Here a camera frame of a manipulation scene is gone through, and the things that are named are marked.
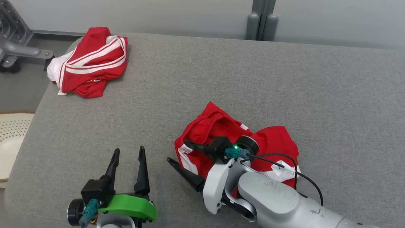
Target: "teal connector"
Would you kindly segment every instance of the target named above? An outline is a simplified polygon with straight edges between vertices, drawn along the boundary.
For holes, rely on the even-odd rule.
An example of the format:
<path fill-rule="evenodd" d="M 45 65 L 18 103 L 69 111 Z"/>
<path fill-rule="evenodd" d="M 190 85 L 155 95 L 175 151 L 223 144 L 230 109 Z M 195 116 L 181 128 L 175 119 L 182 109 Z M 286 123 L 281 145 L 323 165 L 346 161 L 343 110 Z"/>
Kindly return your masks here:
<path fill-rule="evenodd" d="M 100 204 L 98 203 L 98 200 L 91 199 L 83 211 L 83 216 L 79 220 L 81 228 L 87 227 L 90 224 L 92 217 L 97 213 L 99 208 Z"/>
<path fill-rule="evenodd" d="M 225 155 L 228 158 L 239 158 L 240 157 L 243 159 L 249 159 L 249 157 L 247 156 L 248 153 L 249 153 L 248 150 L 241 149 L 237 146 L 225 149 Z"/>

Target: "gray floor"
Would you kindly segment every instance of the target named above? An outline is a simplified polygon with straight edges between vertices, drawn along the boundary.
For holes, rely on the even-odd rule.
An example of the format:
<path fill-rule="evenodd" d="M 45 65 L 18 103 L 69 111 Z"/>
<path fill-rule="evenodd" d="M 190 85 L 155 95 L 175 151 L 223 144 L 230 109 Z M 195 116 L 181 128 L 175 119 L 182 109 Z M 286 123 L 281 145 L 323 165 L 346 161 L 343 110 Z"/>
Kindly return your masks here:
<path fill-rule="evenodd" d="M 65 54 L 78 37 L 34 35 L 28 46 L 51 49 L 55 56 Z M 0 110 L 36 110 L 49 84 L 44 60 L 19 58 L 21 71 L 0 73 Z M 15 228 L 4 208 L 4 189 L 0 188 L 0 228 Z"/>

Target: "metal bracket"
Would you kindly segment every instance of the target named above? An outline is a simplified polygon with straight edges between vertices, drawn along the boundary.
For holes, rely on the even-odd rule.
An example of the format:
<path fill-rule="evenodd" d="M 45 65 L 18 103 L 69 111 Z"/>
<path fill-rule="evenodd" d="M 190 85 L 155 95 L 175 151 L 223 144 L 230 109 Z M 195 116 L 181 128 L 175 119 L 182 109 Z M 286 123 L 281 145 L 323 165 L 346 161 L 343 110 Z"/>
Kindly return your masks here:
<path fill-rule="evenodd" d="M 278 16 L 273 14 L 276 0 L 253 0 L 252 13 L 247 17 L 247 40 L 273 41 Z"/>
<path fill-rule="evenodd" d="M 3 67 L 11 67 L 18 56 L 42 59 L 53 57 L 51 50 L 26 46 L 33 33 L 7 0 L 0 0 L 0 21 L 3 26 L 3 36 L 0 36 L 0 59 L 4 60 Z"/>

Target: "gray table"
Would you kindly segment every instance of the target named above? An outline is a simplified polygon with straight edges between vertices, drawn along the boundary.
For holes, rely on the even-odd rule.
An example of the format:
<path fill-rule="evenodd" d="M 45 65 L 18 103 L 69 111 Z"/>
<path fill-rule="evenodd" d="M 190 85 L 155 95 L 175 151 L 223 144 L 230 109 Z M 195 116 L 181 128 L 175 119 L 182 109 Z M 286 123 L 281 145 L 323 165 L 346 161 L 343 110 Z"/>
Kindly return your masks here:
<path fill-rule="evenodd" d="M 209 101 L 252 131 L 285 125 L 325 206 L 380 227 L 405 224 L 405 53 L 228 39 L 128 36 L 125 74 L 104 96 L 57 96 L 50 84 L 17 156 L 6 207 L 21 227 L 69 227 L 66 208 L 121 149 L 115 189 L 136 181 L 147 152 L 158 220 L 145 227 L 256 227 L 211 215 L 167 164 L 174 140 Z M 318 194 L 308 182 L 298 189 Z"/>

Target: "gray fabric tablecloth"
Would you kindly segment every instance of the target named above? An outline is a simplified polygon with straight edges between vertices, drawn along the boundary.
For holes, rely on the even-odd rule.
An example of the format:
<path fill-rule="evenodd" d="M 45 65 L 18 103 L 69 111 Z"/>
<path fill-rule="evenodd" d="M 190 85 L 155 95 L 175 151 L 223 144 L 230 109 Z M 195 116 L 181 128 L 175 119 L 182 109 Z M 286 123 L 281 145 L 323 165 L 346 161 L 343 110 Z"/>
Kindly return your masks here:
<path fill-rule="evenodd" d="M 66 209 L 121 149 L 115 189 L 136 182 L 146 148 L 158 219 L 145 227 L 256 227 L 229 208 L 218 215 L 176 173 L 174 140 L 209 101 L 252 131 L 284 125 L 299 165 L 325 207 L 381 228 L 405 224 L 405 53 L 394 50 L 121 34 L 125 74 L 104 96 L 57 96 L 50 84 L 6 189 L 21 227 L 69 227 Z M 300 179 L 298 190 L 318 200 Z"/>

